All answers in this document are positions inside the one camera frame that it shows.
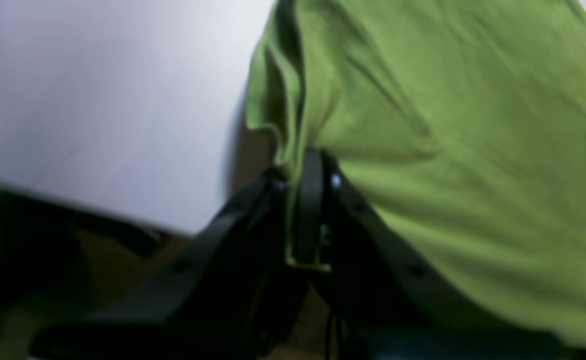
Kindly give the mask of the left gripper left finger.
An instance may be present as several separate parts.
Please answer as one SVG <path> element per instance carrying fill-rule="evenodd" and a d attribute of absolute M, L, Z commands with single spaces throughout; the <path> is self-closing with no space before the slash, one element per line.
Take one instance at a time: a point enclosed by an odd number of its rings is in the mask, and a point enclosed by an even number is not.
<path fill-rule="evenodd" d="M 286 182 L 271 167 L 155 275 L 87 319 L 39 331 L 30 360 L 256 360 L 284 259 Z"/>

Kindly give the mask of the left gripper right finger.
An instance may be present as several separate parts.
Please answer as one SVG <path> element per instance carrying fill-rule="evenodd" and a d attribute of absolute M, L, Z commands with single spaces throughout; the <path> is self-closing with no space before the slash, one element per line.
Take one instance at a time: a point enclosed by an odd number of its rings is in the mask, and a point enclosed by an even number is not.
<path fill-rule="evenodd" d="M 295 210 L 293 257 L 330 269 L 342 360 L 558 360 L 547 332 L 524 330 L 462 295 L 396 235 L 341 171 L 308 148 Z"/>

